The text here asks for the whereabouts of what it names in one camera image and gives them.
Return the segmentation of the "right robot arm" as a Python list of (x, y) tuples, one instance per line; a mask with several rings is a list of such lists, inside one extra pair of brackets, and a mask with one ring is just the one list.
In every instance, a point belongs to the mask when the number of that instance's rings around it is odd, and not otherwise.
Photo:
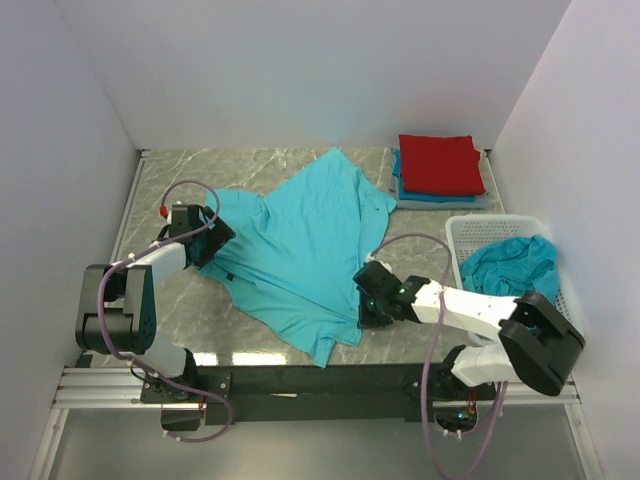
[(498, 297), (419, 276), (400, 281), (376, 260), (353, 280), (361, 293), (363, 328), (394, 321), (441, 323), (489, 340), (484, 346), (456, 347), (442, 362), (436, 380), (452, 399), (483, 384), (517, 381), (558, 396), (585, 347), (582, 334), (538, 292)]

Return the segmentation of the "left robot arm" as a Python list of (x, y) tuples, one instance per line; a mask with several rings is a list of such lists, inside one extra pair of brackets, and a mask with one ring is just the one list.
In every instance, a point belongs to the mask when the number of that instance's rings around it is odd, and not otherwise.
[(83, 275), (75, 340), (84, 352), (112, 355), (145, 372), (145, 385), (176, 401), (204, 389), (193, 353), (157, 332), (156, 288), (185, 269), (198, 270), (235, 237), (208, 206), (163, 207), (168, 223), (147, 250)]

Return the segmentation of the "light blue t-shirt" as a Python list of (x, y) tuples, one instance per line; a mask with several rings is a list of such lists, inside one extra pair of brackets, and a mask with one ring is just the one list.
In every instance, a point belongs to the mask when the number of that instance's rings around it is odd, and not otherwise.
[(395, 200), (333, 148), (266, 196), (219, 189), (205, 197), (235, 236), (200, 270), (233, 305), (328, 364), (338, 343), (356, 346), (354, 275), (386, 234)]

